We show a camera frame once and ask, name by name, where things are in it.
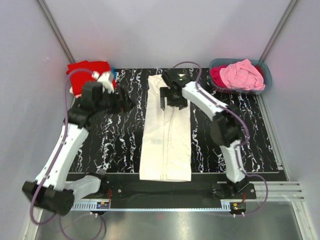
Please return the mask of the cream white t shirt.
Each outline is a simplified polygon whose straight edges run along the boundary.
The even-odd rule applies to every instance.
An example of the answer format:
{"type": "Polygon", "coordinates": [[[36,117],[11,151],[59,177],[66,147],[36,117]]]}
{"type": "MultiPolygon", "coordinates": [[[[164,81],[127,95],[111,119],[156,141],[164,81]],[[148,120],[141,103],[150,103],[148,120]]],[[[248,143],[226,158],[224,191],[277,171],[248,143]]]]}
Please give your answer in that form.
{"type": "Polygon", "coordinates": [[[191,110],[161,109],[161,75],[148,77],[139,178],[143,181],[189,182],[191,170],[191,110]]]}

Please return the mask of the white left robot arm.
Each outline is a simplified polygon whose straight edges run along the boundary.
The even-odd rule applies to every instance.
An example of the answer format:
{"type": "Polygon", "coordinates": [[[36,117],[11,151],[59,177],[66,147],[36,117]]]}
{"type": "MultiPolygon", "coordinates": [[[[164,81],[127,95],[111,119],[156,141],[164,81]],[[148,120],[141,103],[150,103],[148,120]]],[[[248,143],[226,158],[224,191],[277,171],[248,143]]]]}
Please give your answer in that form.
{"type": "Polygon", "coordinates": [[[123,87],[114,92],[103,90],[98,82],[88,82],[81,97],[67,109],[61,134],[47,163],[34,181],[25,181],[22,192],[30,207],[65,216],[74,203],[88,195],[103,198],[109,193],[105,174],[86,173],[81,179],[67,183],[70,167],[87,139],[98,114],[119,114],[131,111],[135,103],[123,87]]]}

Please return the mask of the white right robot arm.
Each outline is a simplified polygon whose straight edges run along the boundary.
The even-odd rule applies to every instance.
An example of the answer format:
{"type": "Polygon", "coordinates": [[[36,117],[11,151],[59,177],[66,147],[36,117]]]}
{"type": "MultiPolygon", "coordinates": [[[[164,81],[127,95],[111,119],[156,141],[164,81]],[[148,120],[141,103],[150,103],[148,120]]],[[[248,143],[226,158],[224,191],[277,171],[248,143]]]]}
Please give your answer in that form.
{"type": "Polygon", "coordinates": [[[176,107],[180,110],[188,102],[196,105],[211,120],[211,138],[221,149],[226,167],[226,183],[213,190],[219,198],[239,198],[244,194],[249,181],[244,170],[240,151],[241,119],[238,109],[218,101],[201,88],[200,84],[179,76],[165,80],[166,87],[160,88],[160,107],[176,107]]]}

